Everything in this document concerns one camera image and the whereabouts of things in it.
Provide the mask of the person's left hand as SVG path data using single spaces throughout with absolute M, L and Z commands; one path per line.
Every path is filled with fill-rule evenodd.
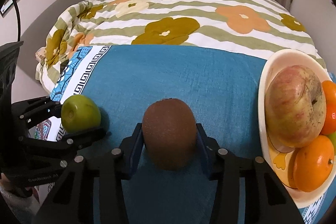
M 11 194 L 20 197 L 20 198 L 29 198 L 34 197 L 39 201 L 39 196 L 37 190 L 34 187 L 20 188 L 15 186 L 10 182 L 10 180 L 5 176 L 4 173 L 1 173 L 1 186 Z

